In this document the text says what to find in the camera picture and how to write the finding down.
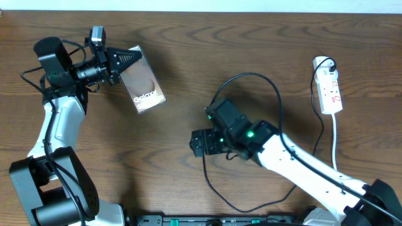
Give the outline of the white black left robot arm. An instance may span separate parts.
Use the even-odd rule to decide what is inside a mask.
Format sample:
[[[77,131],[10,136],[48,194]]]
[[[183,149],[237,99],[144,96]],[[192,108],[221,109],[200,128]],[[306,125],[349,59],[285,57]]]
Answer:
[[[75,149],[88,94],[101,83],[117,84],[122,72],[144,55],[108,47],[103,38],[87,38],[76,49],[91,52],[92,58],[74,63],[57,37],[35,44],[44,70],[36,89],[43,96],[45,118],[28,156],[11,164],[11,181],[31,225],[136,225],[121,205],[99,198]]]

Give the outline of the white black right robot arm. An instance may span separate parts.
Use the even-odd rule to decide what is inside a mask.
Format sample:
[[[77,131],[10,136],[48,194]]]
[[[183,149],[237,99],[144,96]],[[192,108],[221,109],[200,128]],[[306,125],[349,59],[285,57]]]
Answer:
[[[206,108],[213,126],[192,132],[196,157],[235,153],[278,173],[314,197],[322,208],[305,225],[401,225],[401,204],[385,182],[373,184],[347,176],[302,150],[266,121],[251,122],[228,99]]]

